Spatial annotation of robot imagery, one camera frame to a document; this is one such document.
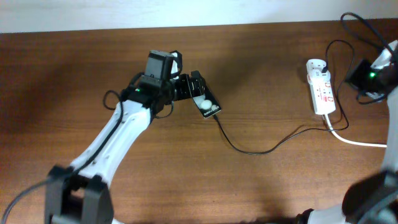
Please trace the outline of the black smartphone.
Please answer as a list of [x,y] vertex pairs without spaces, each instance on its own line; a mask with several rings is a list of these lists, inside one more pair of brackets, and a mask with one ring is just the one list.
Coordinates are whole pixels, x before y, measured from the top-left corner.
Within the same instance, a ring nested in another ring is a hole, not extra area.
[[210,118],[222,110],[219,101],[208,87],[205,87],[204,94],[193,97],[193,102],[205,119]]

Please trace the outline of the white power strip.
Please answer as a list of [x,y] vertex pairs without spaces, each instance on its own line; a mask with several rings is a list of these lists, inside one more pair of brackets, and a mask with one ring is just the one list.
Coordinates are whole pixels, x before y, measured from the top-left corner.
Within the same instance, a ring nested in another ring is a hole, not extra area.
[[317,115],[326,115],[336,110],[335,98],[331,87],[330,73],[312,70],[307,74],[313,109]]

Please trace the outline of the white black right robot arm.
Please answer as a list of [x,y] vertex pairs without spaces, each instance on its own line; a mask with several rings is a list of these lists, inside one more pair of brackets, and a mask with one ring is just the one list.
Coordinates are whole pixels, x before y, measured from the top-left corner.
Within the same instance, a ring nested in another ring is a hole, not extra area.
[[373,102],[386,101],[389,126],[384,156],[377,173],[353,184],[343,201],[323,210],[309,209],[297,223],[397,223],[397,41],[373,63],[362,61],[346,81]]

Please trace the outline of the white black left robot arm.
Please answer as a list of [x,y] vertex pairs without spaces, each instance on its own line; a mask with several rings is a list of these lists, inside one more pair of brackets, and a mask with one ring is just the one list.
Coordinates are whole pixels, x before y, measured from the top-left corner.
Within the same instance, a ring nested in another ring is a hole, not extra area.
[[165,106],[193,98],[206,101],[200,73],[187,75],[182,67],[176,50],[149,52],[145,70],[115,93],[113,115],[95,140],[67,168],[55,166],[49,172],[45,223],[117,223],[110,186],[134,141]]

